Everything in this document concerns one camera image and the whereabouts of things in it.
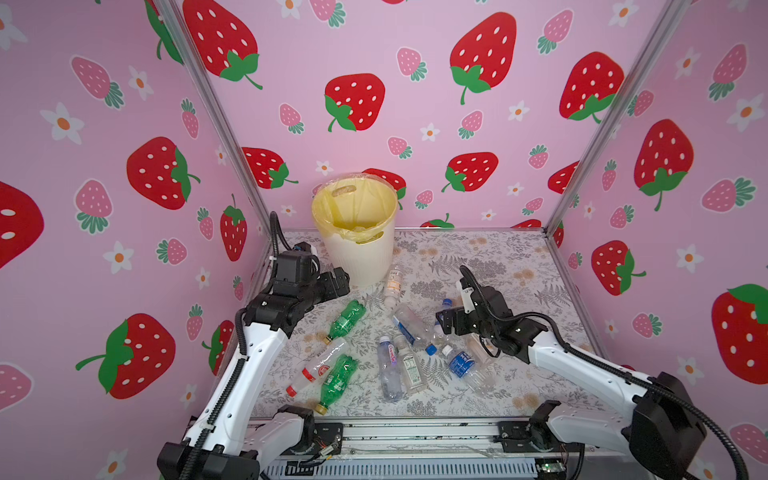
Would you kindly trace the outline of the clear bottle blue cap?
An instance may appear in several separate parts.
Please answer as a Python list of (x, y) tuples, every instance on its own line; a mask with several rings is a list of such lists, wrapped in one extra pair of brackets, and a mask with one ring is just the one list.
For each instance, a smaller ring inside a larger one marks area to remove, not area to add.
[(437, 353), (433, 329), (409, 306), (400, 304), (393, 312), (393, 321), (414, 349), (424, 350), (429, 356)]

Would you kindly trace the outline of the small bottle orange label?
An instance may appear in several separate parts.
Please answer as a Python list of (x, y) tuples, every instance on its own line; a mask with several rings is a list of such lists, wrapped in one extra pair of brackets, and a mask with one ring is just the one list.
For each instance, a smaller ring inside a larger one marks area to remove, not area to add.
[(393, 265), (388, 273), (383, 289), (383, 303), (388, 308), (395, 308), (401, 299), (404, 274), (398, 265)]

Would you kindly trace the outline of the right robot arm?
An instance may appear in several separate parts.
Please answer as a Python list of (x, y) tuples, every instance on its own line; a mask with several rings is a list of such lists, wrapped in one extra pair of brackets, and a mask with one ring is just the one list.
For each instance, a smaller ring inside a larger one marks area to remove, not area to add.
[(689, 479), (689, 467), (707, 435), (727, 451), (738, 479), (749, 476), (744, 458), (726, 431), (697, 408), (685, 387), (662, 372), (650, 376), (625, 369), (572, 346), (555, 321), (539, 312), (512, 313), (503, 296), (485, 286), (467, 288), (463, 306), (436, 313), (445, 334), (476, 334), (503, 355), (560, 375), (600, 398), (616, 413), (600, 419), (569, 413), (550, 401), (532, 419), (534, 442), (582, 443), (632, 456), (659, 479)]

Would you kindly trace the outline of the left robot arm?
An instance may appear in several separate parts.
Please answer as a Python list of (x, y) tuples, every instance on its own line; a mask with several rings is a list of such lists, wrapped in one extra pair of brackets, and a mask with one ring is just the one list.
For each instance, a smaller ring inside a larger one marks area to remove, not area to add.
[(306, 282), (274, 281), (235, 316), (237, 349), (203, 412), (179, 443), (166, 443), (157, 458), (163, 479), (260, 479), (284, 451), (311, 442), (314, 415), (287, 406), (257, 430), (243, 450), (248, 421), (275, 359), (293, 328), (316, 305), (350, 293), (341, 268)]

